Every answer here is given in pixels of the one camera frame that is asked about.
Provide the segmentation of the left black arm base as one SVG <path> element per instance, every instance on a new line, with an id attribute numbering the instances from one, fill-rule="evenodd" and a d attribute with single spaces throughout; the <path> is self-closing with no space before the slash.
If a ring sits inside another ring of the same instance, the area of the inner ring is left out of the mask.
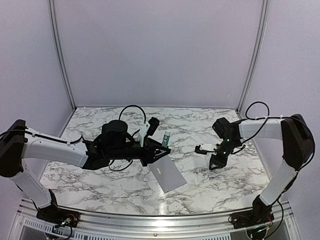
<path id="1" fill-rule="evenodd" d="M 62 226 L 63 221 L 70 218 L 71 221 L 65 223 L 64 225 L 76 228 L 79 222 L 80 213 L 78 211 L 60 209 L 59 213 L 48 213 L 44 215 L 38 211 L 36 218 L 59 226 Z"/>

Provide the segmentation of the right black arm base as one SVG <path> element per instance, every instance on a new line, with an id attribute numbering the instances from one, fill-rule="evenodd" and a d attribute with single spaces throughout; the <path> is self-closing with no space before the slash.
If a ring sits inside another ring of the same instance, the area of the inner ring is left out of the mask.
<path id="1" fill-rule="evenodd" d="M 228 218 L 228 222 L 233 225 L 234 229 L 240 229 L 271 223 L 274 219 L 275 217 L 270 211 L 263 215 L 254 215 L 253 210 L 245 210 L 232 213 Z"/>

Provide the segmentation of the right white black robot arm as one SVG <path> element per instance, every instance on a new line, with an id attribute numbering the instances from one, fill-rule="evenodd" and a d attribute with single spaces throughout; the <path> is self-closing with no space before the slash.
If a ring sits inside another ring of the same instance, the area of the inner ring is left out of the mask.
<path id="1" fill-rule="evenodd" d="M 279 163 L 274 168 L 270 182 L 254 199 L 247 219 L 258 224 L 267 216 L 267 211 L 292 186 L 300 171 L 315 154 L 313 134 L 301 114 L 287 117 L 240 119 L 230 122 L 225 117 L 217 119 L 212 129 L 221 142 L 209 149 L 209 169 L 218 170 L 227 166 L 229 157 L 249 142 L 272 141 L 275 150 L 266 157 L 279 154 Z"/>

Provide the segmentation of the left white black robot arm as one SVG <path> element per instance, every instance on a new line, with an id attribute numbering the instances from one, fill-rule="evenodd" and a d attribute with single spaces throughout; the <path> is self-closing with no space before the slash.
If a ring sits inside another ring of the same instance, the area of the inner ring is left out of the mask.
<path id="1" fill-rule="evenodd" d="M 159 126 L 151 118 L 137 131 L 137 139 L 128 133 L 128 125 L 120 119 L 105 123 L 93 140 L 82 137 L 75 141 L 42 134 L 18 119 L 0 135 L 0 175 L 12 180 L 37 207 L 37 217 L 58 223 L 75 217 L 72 211 L 58 206 L 52 190 L 43 186 L 29 169 L 26 159 L 60 162 L 84 170 L 99 170 L 115 160 L 140 160 L 146 167 L 167 156 L 171 150 L 151 136 Z"/>

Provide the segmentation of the grey paper envelope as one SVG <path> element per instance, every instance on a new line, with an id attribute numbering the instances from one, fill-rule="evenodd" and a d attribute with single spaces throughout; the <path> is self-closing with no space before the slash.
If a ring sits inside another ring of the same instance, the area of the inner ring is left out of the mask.
<path id="1" fill-rule="evenodd" d="M 149 164 L 148 167 L 165 194 L 187 184 L 186 179 L 168 155 Z"/>

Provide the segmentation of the green white glue stick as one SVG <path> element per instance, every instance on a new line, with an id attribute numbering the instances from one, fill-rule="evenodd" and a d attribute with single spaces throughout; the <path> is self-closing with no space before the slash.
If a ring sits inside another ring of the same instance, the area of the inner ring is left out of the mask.
<path id="1" fill-rule="evenodd" d="M 169 145 L 169 140 L 170 140 L 171 132 L 166 130 L 164 132 L 163 138 L 162 138 L 162 146 L 167 148 Z"/>

